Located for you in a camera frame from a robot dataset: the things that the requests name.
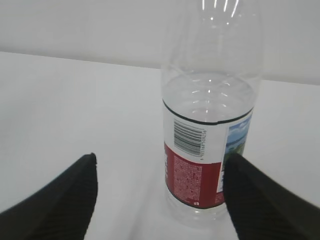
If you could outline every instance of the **plastic water bottle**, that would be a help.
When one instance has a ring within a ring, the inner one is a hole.
[[[165,181],[192,226],[225,212],[224,165],[244,151],[262,68],[258,0],[177,0],[164,45]]]

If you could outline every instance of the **white wall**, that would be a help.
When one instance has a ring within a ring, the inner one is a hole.
[[[0,0],[0,51],[158,67],[172,1]],[[266,77],[317,83],[320,1],[260,1]]]

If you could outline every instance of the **white table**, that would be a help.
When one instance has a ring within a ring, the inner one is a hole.
[[[244,156],[320,207],[319,103],[320,86],[264,80]],[[0,113],[0,212],[94,152],[86,240],[237,239],[228,215],[203,231],[168,213],[158,69],[0,52]]]

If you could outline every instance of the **red label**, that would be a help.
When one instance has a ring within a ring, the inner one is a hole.
[[[165,181],[173,196],[199,209],[209,209],[224,203],[223,193],[217,193],[221,162],[194,163],[174,153],[166,144],[164,150]]]

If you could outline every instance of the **barcode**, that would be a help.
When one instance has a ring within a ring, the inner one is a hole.
[[[195,157],[201,157],[204,150],[204,131],[204,129],[174,120],[175,147]]]

